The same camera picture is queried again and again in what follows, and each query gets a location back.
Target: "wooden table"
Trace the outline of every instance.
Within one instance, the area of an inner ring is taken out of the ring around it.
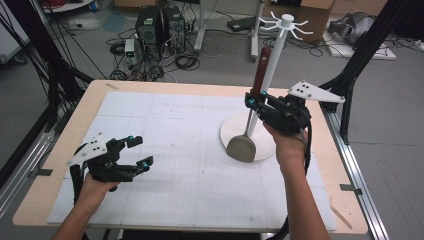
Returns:
[[[111,80],[92,82],[43,166],[45,169],[53,169],[52,175],[38,176],[35,179],[17,210],[13,222],[20,226],[54,226],[47,223],[47,218],[67,171],[66,161],[72,158],[75,149],[80,146],[108,91],[244,96],[244,93],[249,90],[249,87],[235,86]],[[287,90],[269,89],[268,92],[274,96],[285,96]],[[308,101],[307,107],[312,115],[315,155],[337,223],[335,233],[364,234],[368,231],[368,227],[354,192],[340,189],[340,184],[350,184],[350,181],[321,108],[317,102],[313,101]]]

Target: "gray floor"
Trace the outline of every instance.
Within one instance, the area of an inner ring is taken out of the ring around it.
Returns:
[[[82,12],[74,11],[61,17],[66,19]],[[109,75],[113,70],[113,56],[105,41],[116,38],[117,33],[133,27],[135,22],[125,19],[110,6],[95,16],[102,27],[77,34],[75,38],[105,75]],[[213,18],[207,26],[225,29],[228,20],[227,17]],[[70,43],[70,48],[80,70],[103,78],[75,44]],[[330,57],[324,48],[322,50],[322,57],[314,57],[308,50],[289,44],[282,52],[271,87],[288,88],[302,79],[319,85],[337,76],[348,60]],[[256,65],[250,61],[249,51],[250,40],[246,37],[208,32],[204,54],[199,56],[199,69],[177,70],[171,74],[179,83],[251,86]],[[421,161],[424,148],[420,141],[423,133],[420,124],[424,122],[421,112],[424,55],[408,48],[392,51],[397,57],[395,61],[372,60],[358,79],[349,136],[389,237],[423,239],[424,188],[419,179],[424,167]],[[166,75],[158,81],[175,80]],[[0,102],[2,166],[46,106],[46,96],[32,65],[0,67]],[[12,217],[30,185],[28,180],[0,220],[0,236],[5,239],[49,238],[55,230],[13,225]],[[92,239],[99,239],[102,232],[102,229],[90,230]],[[110,239],[114,236],[116,232],[112,232]],[[334,235],[332,238],[371,239],[369,235]]]

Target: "round base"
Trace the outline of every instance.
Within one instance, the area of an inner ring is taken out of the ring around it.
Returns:
[[[241,113],[227,118],[221,126],[220,137],[221,142],[227,148],[231,138],[243,135],[246,130],[247,113]],[[255,143],[256,155],[254,161],[264,160],[275,152],[275,142],[271,134],[264,128],[262,121],[256,122],[255,131],[250,138]]]

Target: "forearm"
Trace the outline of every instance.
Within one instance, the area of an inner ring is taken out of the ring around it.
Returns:
[[[286,187],[290,238],[329,239],[303,168],[282,172]]]
[[[84,208],[75,205],[52,239],[81,240],[91,215]]]

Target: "box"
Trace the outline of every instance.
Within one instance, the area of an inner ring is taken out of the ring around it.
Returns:
[[[306,35],[298,31],[295,31],[295,33],[298,37],[303,38],[304,42],[319,44],[330,17],[332,6],[333,0],[302,0],[300,7],[271,4],[271,0],[266,0],[262,15],[271,16],[272,11],[276,17],[290,14],[297,23],[308,21],[307,24],[299,28],[305,32],[313,32],[313,34]]]
[[[331,14],[345,15],[346,13],[364,12],[377,16],[386,3],[387,0],[334,0]]]
[[[115,7],[122,12],[138,13],[141,6],[160,6],[161,0],[115,0]]]

